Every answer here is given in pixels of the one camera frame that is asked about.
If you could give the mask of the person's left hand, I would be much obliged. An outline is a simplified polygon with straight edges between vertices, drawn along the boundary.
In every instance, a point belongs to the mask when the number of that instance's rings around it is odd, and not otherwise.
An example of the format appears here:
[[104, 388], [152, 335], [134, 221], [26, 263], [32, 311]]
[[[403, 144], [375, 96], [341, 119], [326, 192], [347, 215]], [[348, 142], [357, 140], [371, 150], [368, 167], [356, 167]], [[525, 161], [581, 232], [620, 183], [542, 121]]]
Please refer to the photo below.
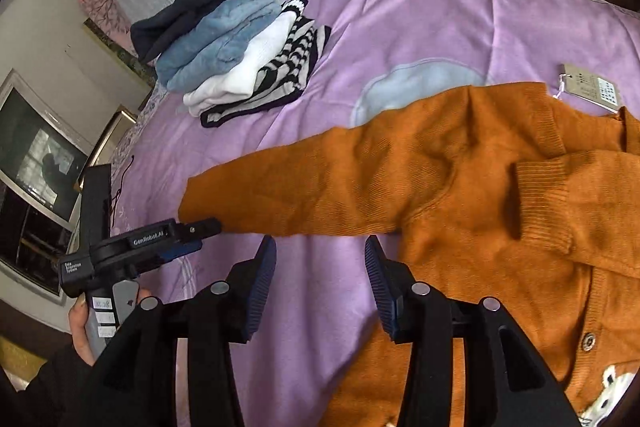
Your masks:
[[[149, 291], [148, 288], [140, 288], [137, 297], [137, 305], [142, 303], [144, 299], [152, 298], [155, 299], [155, 296]], [[73, 306], [70, 308], [70, 312], [68, 312], [68, 324], [70, 324], [70, 332], [72, 333], [72, 341], [74, 349], [79, 358], [83, 362], [85, 362], [88, 366], [93, 367], [94, 363], [96, 363], [96, 357], [91, 349], [89, 343], [89, 337], [86, 332], [86, 326], [89, 321], [89, 306], [87, 303], [87, 298], [85, 294], [82, 294], [78, 299], [76, 299]], [[128, 349], [127, 351], [118, 351], [116, 355], [136, 355], [134, 350]], [[129, 369], [130, 372], [134, 372], [137, 368], [137, 363], [135, 359], [131, 359], [126, 364], [126, 369]]]

